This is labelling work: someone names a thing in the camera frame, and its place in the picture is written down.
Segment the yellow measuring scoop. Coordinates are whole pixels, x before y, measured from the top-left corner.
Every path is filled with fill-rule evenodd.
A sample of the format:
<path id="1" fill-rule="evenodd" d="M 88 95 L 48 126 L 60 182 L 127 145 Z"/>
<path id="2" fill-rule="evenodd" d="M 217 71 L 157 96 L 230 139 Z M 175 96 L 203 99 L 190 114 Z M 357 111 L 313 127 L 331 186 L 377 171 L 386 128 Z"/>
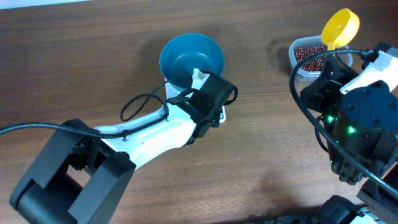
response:
<path id="1" fill-rule="evenodd" d="M 336 50 L 350 43 L 359 31 L 360 20 L 348 8 L 336 12 L 326 23 L 321 33 L 321 41 L 327 50 Z"/>

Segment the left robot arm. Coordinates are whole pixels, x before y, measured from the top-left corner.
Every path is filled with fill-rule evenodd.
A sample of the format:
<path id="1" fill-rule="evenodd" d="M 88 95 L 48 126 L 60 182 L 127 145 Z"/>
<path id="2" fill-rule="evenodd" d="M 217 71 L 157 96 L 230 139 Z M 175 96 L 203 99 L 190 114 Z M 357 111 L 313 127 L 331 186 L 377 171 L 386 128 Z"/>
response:
<path id="1" fill-rule="evenodd" d="M 191 82 L 159 110 L 122 124 L 90 128 L 73 119 L 2 128 L 54 130 L 12 191 L 11 206 L 30 223 L 108 223 L 136 169 L 218 127 L 223 107 L 238 95 L 212 72 L 195 70 Z"/>

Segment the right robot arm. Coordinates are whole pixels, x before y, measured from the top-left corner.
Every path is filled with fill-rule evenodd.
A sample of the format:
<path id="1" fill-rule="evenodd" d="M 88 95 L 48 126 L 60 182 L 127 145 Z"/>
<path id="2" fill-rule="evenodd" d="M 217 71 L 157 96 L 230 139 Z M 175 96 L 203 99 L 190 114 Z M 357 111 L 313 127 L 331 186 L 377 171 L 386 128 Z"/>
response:
<path id="1" fill-rule="evenodd" d="M 289 88 L 313 124 L 330 167 L 342 182 L 362 182 L 361 210 L 337 195 L 310 223 L 397 222 L 397 49 L 385 42 L 359 50 L 362 72 L 345 64 L 343 50 L 323 53 L 320 76 L 302 91 Z"/>

